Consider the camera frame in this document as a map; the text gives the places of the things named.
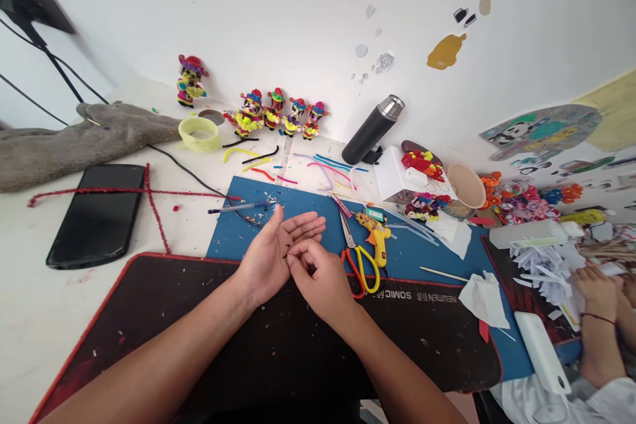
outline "white wall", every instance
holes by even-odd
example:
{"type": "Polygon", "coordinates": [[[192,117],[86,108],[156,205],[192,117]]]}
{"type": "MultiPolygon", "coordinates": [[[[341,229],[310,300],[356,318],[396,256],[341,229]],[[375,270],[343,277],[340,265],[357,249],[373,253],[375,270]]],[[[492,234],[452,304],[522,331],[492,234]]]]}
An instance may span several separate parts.
{"type": "MultiPolygon", "coordinates": [[[[514,173],[507,162],[486,160],[495,149],[478,138],[480,132],[524,111],[568,103],[636,68],[636,0],[493,0],[492,14],[478,17],[465,30],[468,38],[457,64],[445,71],[428,68],[426,58],[448,33],[462,33],[452,12],[459,7],[476,11],[479,0],[58,1],[84,48],[61,34],[42,33],[52,50],[107,93],[130,69],[172,85],[177,56],[196,54],[212,72],[205,86],[215,99],[238,105],[240,92],[280,86],[287,95],[324,101],[333,115],[323,119],[321,128],[339,140],[348,140],[370,108],[394,93],[407,109],[387,142],[409,138],[450,160],[481,170],[496,166],[507,175],[514,173]],[[376,6],[371,19],[365,15],[369,3],[376,6]],[[384,30],[379,38],[376,27],[384,30]],[[354,55],[359,42],[369,46],[363,59],[354,55]],[[89,61],[86,52],[97,59],[89,61]],[[392,53],[396,64],[376,75],[370,67],[383,52],[392,53]],[[357,78],[364,72],[370,78],[360,85],[350,78],[354,72],[357,78]]],[[[53,112],[72,117],[74,98],[51,66],[36,58],[37,51],[25,53],[28,45],[7,41],[7,35],[0,28],[7,51],[0,70],[11,77],[17,75],[9,75],[13,71],[30,74],[34,68],[33,77],[24,75],[21,85],[46,100],[53,112]]],[[[10,96],[7,87],[0,88],[0,119],[13,126],[53,125],[10,96]]],[[[602,156],[589,148],[572,151],[573,158],[602,156]]],[[[555,164],[570,160],[567,154],[555,158],[555,164]]],[[[623,213],[621,205],[627,205],[625,194],[630,193],[609,198],[587,191],[580,204],[608,202],[622,219],[636,221],[636,213],[623,213]]]]}

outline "roll of tape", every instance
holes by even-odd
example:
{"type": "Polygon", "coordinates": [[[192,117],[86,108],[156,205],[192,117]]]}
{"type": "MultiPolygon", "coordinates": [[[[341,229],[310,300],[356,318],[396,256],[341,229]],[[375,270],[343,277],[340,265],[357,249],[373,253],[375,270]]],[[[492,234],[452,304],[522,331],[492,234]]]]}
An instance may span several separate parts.
{"type": "Polygon", "coordinates": [[[212,152],[221,147],[221,136],[219,128],[209,119],[202,117],[192,117],[184,119],[179,123],[179,134],[184,140],[185,146],[196,152],[212,152]],[[211,134],[207,138],[196,138],[192,134],[203,131],[211,134]]]}

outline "silver thermos cap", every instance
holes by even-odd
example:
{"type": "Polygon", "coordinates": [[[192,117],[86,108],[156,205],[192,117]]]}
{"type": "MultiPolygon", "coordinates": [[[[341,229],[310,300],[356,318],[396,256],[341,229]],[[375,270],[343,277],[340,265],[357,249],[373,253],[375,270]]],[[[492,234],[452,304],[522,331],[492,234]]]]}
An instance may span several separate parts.
{"type": "Polygon", "coordinates": [[[383,102],[378,105],[378,111],[382,116],[395,122],[398,120],[399,114],[404,109],[405,104],[399,97],[389,95],[383,102]]]}

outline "white box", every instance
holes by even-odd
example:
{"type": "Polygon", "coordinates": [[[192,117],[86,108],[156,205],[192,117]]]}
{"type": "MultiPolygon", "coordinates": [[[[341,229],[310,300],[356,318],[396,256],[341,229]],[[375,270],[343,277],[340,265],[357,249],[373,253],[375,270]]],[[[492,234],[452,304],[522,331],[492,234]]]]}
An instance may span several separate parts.
{"type": "Polygon", "coordinates": [[[385,202],[408,204],[413,200],[414,192],[430,192],[435,195],[447,194],[452,200],[457,200],[457,195],[452,190],[444,171],[446,182],[438,182],[429,178],[426,187],[421,187],[409,181],[406,174],[407,168],[402,164],[403,156],[402,149],[389,146],[380,157],[379,164],[374,166],[380,199],[385,202]]]}

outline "forearm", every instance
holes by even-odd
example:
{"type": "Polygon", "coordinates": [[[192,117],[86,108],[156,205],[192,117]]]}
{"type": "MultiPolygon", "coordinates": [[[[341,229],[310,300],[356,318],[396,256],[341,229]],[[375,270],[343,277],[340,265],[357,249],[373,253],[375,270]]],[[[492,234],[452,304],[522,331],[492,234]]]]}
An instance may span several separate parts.
{"type": "Polygon", "coordinates": [[[463,416],[359,305],[330,323],[355,351],[394,423],[465,423],[463,416]]]}
{"type": "Polygon", "coordinates": [[[618,300],[616,321],[623,335],[625,347],[636,354],[636,313],[634,313],[629,300],[624,296],[618,300]]]}
{"type": "Polygon", "coordinates": [[[169,422],[203,371],[253,311],[241,284],[233,278],[78,391],[44,422],[169,422]]]}
{"type": "Polygon", "coordinates": [[[625,367],[616,341],[616,329],[607,321],[584,315],[581,323],[583,357],[580,372],[597,389],[625,377],[625,367]]]}

